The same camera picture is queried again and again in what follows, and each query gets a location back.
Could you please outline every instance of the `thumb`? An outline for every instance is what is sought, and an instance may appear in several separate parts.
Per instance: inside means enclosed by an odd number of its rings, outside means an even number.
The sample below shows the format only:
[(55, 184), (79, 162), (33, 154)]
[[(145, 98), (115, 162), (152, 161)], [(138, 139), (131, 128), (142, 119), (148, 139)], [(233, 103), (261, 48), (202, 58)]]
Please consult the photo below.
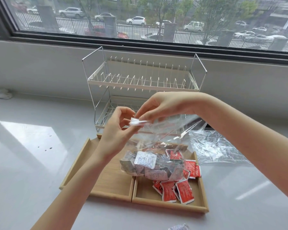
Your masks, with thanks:
[(123, 131), (123, 134), (130, 139), (136, 132), (141, 129), (142, 126), (130, 126)]
[(143, 114), (139, 120), (149, 120), (149, 121), (153, 121), (157, 118), (160, 118), (160, 117), (164, 117), (166, 116), (164, 114), (164, 108), (160, 105), (158, 106), (157, 108), (153, 109), (153, 110), (150, 110), (150, 111), (147, 111), (145, 114)]

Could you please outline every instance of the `black metal fence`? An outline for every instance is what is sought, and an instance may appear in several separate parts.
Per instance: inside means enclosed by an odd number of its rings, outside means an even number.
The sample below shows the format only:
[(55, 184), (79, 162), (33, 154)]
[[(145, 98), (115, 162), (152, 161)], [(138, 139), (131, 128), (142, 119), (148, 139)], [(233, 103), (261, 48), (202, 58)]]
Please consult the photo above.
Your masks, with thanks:
[[(36, 28), (31, 27), (32, 22), (41, 22), (42, 19), (38, 14), (23, 14), (23, 13), (17, 13), (18, 21), (20, 24), (21, 30), (26, 31), (41, 31), (39, 28), (36, 30)], [(71, 29), (71, 31), (68, 31), (68, 33), (71, 34), (77, 34), (77, 35), (90, 35), (89, 30), (89, 22), (88, 19), (73, 19), (73, 18), (61, 18), (59, 16), (56, 17), (57, 23), (59, 27), (65, 28), (65, 29)], [(128, 36), (129, 39), (134, 40), (150, 40), (148, 35), (154, 35), (158, 34), (159, 28), (154, 26), (135, 26), (135, 25), (129, 25), (125, 23), (124, 21), (117, 21), (117, 31), (124, 33)], [(98, 21), (91, 21), (92, 26), (95, 28), (95, 26), (103, 26), (103, 22)], [(204, 32), (184, 32), (181, 30), (176, 30), (174, 35), (174, 43), (184, 43), (184, 44), (197, 44), (202, 45), (204, 38)], [(208, 42), (206, 42), (206, 45), (214, 45), (217, 46), (217, 39), (218, 36), (212, 36), (210, 35)], [(262, 50), (269, 50), (269, 47), (271, 45), (271, 42), (263, 42), (263, 43), (255, 43), (255, 42), (246, 42), (242, 39), (232, 39), (229, 42), (229, 47), (235, 47), (235, 48), (254, 48), (254, 49), (262, 49)], [(286, 45), (282, 51), (288, 52), (288, 45)]]

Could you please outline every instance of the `white metal dish rack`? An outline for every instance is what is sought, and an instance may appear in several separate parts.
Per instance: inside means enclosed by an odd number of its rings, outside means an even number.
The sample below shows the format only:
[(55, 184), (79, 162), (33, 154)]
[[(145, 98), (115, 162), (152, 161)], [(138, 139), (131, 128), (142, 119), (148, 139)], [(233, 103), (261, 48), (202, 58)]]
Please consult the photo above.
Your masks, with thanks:
[[(89, 59), (92, 63), (85, 65)], [(136, 112), (155, 92), (199, 92), (207, 74), (197, 54), (193, 57), (190, 69), (187, 69), (185, 65), (161, 64), (156, 61), (136, 61), (113, 56), (106, 59), (104, 49), (100, 47), (84, 57), (82, 64), (94, 105), (94, 123), (98, 133), (101, 133), (117, 106), (128, 106)], [(91, 86), (96, 85), (103, 86), (105, 91), (95, 105)], [(102, 100), (106, 105), (97, 116), (97, 106)], [(140, 132), (149, 133), (145, 127)]]

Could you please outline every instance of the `white wall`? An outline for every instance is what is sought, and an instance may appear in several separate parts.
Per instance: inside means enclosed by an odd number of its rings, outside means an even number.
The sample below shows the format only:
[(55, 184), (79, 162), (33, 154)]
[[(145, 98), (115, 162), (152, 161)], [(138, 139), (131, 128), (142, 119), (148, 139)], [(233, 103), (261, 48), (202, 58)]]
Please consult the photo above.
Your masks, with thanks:
[[(92, 49), (0, 41), (0, 87), (16, 92), (90, 99), (81, 59)], [(106, 57), (191, 65), (192, 58), (105, 51)], [(288, 118), (288, 66), (202, 60), (208, 74), (202, 91), (250, 115)], [(92, 67), (99, 61), (91, 61)], [(97, 100), (104, 89), (94, 86)], [(127, 90), (114, 90), (124, 96)], [(144, 92), (141, 96), (149, 97)], [(129, 96), (138, 96), (132, 91)]]

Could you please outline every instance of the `wooden tray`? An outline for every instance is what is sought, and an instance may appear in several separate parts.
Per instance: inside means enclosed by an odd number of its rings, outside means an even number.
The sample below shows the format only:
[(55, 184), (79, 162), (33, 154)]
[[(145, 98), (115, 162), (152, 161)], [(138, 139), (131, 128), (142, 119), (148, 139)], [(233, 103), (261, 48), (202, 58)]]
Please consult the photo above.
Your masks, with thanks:
[[(76, 160), (71, 166), (69, 172), (65, 176), (63, 182), (60, 185), (60, 189), (63, 189), (70, 179), (76, 174), (76, 172), (83, 166), (88, 158), (94, 153), (99, 139), (95, 138), (86, 140)], [(90, 195), (124, 200), (131, 202), (132, 192), (134, 187), (134, 177), (124, 173), (121, 170), (121, 164), (119, 160), (125, 155), (125, 152), (129, 150), (127, 146), (119, 152), (104, 170), (101, 172), (94, 188)]]
[[(191, 153), (189, 150), (186, 150), (183, 156), (185, 159), (196, 160), (197, 164), (197, 156), (195, 152)], [(202, 178), (189, 179), (188, 182), (192, 188), (194, 202), (189, 204), (181, 204), (178, 200), (176, 203), (162, 201), (161, 195), (158, 194), (156, 190), (154, 190), (151, 180), (144, 177), (136, 177), (132, 195), (132, 202), (192, 212), (209, 212)]]

